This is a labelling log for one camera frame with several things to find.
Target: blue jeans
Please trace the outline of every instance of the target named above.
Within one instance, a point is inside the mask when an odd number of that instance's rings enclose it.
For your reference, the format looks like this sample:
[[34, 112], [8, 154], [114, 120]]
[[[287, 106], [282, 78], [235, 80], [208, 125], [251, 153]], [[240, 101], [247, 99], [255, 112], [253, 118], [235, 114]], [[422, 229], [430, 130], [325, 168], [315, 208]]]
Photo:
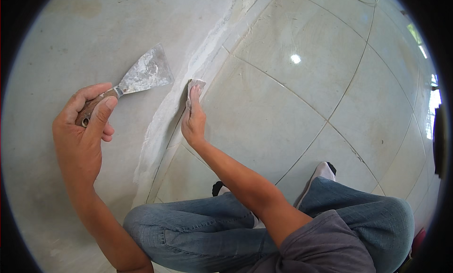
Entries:
[[[414, 216], [400, 198], [382, 197], [317, 177], [299, 210], [315, 217], [336, 209], [368, 249], [377, 273], [404, 261], [414, 236]], [[255, 264], [278, 251], [266, 229], [232, 193], [183, 202], [145, 204], [123, 227], [149, 258], [183, 272], [222, 272]]]

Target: wooden handle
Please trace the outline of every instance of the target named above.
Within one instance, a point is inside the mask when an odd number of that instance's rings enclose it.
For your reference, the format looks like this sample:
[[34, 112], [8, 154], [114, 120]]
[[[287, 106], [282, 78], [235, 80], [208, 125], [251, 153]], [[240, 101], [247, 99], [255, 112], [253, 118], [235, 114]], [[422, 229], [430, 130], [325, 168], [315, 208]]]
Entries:
[[109, 97], [109, 96], [115, 96], [118, 98], [118, 94], [116, 93], [115, 90], [108, 90], [101, 95], [97, 96], [93, 100], [89, 100], [85, 102], [85, 105], [83, 106], [82, 110], [79, 112], [79, 115], [77, 116], [76, 119], [76, 125], [81, 126], [86, 128], [88, 125], [88, 122], [90, 121], [91, 114], [93, 113], [94, 107], [104, 98]]

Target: fingernail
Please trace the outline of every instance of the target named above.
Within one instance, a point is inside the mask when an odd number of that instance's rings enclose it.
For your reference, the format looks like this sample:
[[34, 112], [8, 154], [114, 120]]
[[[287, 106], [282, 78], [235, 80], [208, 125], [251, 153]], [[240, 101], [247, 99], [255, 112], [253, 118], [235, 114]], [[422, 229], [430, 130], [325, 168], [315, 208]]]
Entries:
[[116, 97], [110, 96], [107, 98], [107, 101], [105, 102], [105, 106], [107, 106], [109, 109], [115, 108], [116, 104], [118, 101], [116, 101]]

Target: person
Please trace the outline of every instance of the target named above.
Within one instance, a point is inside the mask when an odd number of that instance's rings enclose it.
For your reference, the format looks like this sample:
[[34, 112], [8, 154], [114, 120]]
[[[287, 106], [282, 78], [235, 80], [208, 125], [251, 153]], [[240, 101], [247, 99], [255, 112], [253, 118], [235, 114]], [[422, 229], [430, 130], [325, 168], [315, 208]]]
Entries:
[[391, 273], [409, 253], [414, 217], [404, 200], [341, 185], [322, 162], [294, 207], [267, 179], [209, 144], [198, 86], [181, 130], [222, 183], [214, 197], [138, 206], [121, 226], [93, 187], [117, 99], [102, 100], [86, 129], [74, 124], [85, 101], [110, 88], [79, 90], [52, 129], [71, 203], [118, 272], [153, 272], [152, 260], [183, 272]]

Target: forearm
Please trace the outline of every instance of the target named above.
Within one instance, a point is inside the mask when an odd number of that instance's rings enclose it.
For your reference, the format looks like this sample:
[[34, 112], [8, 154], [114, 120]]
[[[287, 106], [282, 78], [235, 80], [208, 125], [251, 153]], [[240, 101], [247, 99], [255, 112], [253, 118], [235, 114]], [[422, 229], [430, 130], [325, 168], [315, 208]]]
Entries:
[[105, 203], [93, 190], [69, 197], [77, 215], [95, 238], [109, 262], [120, 272], [153, 272], [153, 267], [131, 236], [116, 221]]
[[208, 142], [200, 142], [194, 149], [236, 198], [258, 217], [275, 202], [286, 202], [274, 184]]

